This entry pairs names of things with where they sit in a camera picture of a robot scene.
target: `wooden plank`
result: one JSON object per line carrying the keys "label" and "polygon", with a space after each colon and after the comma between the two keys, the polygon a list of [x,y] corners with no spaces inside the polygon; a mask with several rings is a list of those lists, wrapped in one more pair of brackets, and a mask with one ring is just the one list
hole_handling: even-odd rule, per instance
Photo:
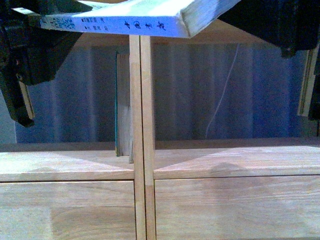
{"label": "wooden plank", "polygon": [[320,176],[156,180],[158,240],[318,239]]}
{"label": "wooden plank", "polygon": [[136,239],[146,240],[140,37],[130,35],[130,92],[133,126]]}
{"label": "wooden plank", "polygon": [[145,180],[146,235],[148,240],[156,240],[155,216],[155,120],[152,77],[152,43],[149,36],[141,36],[141,86],[142,122]]}
{"label": "wooden plank", "polygon": [[178,147],[172,143],[173,149],[157,150],[155,179],[320,174],[318,138],[230,139],[176,144],[181,147],[184,144],[184,148],[193,144],[199,148],[174,149]]}
{"label": "wooden plank", "polygon": [[129,55],[116,56],[116,126],[115,151],[118,157],[130,156],[132,159],[133,133],[130,99],[130,63]]}
{"label": "wooden plank", "polygon": [[[191,38],[240,0],[128,0],[109,4],[83,1],[92,10],[41,16],[48,30]],[[14,8],[22,14],[29,10]]]}
{"label": "wooden plank", "polygon": [[0,236],[135,240],[133,181],[0,184]]}
{"label": "wooden plank", "polygon": [[297,114],[299,116],[309,116],[310,105],[316,81],[315,68],[319,49],[320,45],[318,45],[315,49],[307,51],[304,66],[304,76],[301,84],[299,106],[297,111]]}
{"label": "wooden plank", "polygon": [[114,143],[0,145],[0,181],[133,180],[129,157]]}

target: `wire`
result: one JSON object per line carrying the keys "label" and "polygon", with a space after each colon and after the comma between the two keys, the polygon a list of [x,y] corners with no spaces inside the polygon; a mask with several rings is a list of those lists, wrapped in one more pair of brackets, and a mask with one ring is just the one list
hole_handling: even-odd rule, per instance
{"label": "wire", "polygon": [[223,100],[223,98],[224,98],[224,96],[225,96],[226,89],[227,89],[227,85],[228,85],[228,82],[229,82],[229,79],[230,79],[230,76],[231,76],[231,72],[232,72],[232,70],[233,70],[233,68],[234,68],[234,66],[235,66],[235,62],[236,62],[236,59],[237,59],[237,56],[238,56],[239,46],[240,46],[240,44],[238,43],[237,46],[236,46],[236,50],[235,50],[235,53],[234,53],[234,57],[233,57],[233,61],[232,61],[232,64],[231,64],[229,73],[228,73],[228,75],[227,75],[227,77],[226,77],[226,81],[225,81],[225,84],[224,84],[224,88],[223,88],[223,92],[222,92],[221,98],[220,98],[220,100],[219,100],[219,103],[218,103],[218,105],[217,105],[217,107],[216,107],[216,109],[215,109],[215,112],[214,112],[214,114],[213,114],[213,116],[212,116],[212,118],[211,118],[208,126],[206,127],[206,130],[205,130],[205,139],[208,139],[208,132],[209,132],[210,125],[212,124],[212,122],[213,122],[214,119],[216,118],[216,115],[217,115],[217,112],[218,112],[218,110],[219,110],[219,108],[220,108],[221,102],[222,102],[222,100]]}

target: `vertical wooden board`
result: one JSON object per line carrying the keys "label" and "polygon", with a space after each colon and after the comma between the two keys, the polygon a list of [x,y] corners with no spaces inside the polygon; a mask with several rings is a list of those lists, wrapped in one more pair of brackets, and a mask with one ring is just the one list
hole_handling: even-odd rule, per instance
{"label": "vertical wooden board", "polygon": [[116,56],[116,81],[116,153],[117,156],[131,156],[133,126],[130,100],[130,63],[128,54],[117,54]]}
{"label": "vertical wooden board", "polygon": [[158,240],[318,239],[320,176],[156,180]]}
{"label": "vertical wooden board", "polygon": [[133,181],[0,184],[0,239],[135,240]]}
{"label": "vertical wooden board", "polygon": [[156,239],[155,216],[155,121],[152,78],[152,42],[150,36],[141,36],[141,85],[142,85],[142,121],[143,152],[145,177],[146,235],[148,240]]}
{"label": "vertical wooden board", "polygon": [[145,174],[142,130],[140,37],[130,35],[130,93],[133,126],[136,238],[146,239]]}

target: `light wood surface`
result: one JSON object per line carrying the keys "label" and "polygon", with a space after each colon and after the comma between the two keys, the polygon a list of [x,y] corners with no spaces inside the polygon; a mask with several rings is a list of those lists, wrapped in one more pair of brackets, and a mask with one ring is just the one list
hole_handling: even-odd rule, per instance
{"label": "light wood surface", "polygon": [[0,182],[134,179],[114,143],[2,144],[0,159]]}
{"label": "light wood surface", "polygon": [[[318,138],[185,141],[171,145],[162,142],[158,145],[164,149],[156,151],[154,179],[320,174]],[[190,145],[198,149],[188,149]]]}
{"label": "light wood surface", "polygon": [[158,240],[318,239],[320,176],[156,180]]}
{"label": "light wood surface", "polygon": [[0,184],[4,240],[135,240],[133,181]]}
{"label": "light wood surface", "polygon": [[134,195],[136,238],[146,240],[146,203],[144,146],[142,126],[141,55],[140,37],[130,35],[130,92],[133,125]]}
{"label": "light wood surface", "polygon": [[132,159],[132,114],[130,99],[130,63],[128,54],[117,54],[116,56],[116,155],[130,156]]}
{"label": "light wood surface", "polygon": [[151,38],[149,36],[141,36],[141,89],[147,240],[156,240],[155,185],[153,175],[155,160],[155,120],[152,61]]}

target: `blue curtain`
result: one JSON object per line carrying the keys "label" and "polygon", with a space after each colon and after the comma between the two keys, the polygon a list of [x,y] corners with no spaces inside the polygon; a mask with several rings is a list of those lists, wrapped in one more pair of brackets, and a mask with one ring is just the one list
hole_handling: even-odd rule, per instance
{"label": "blue curtain", "polygon": [[[236,44],[156,45],[158,140],[204,139],[234,59]],[[75,48],[56,79],[30,87],[35,126],[16,125],[18,143],[114,141],[116,51]],[[282,59],[265,44],[241,44],[209,139],[298,137],[305,52]]]}

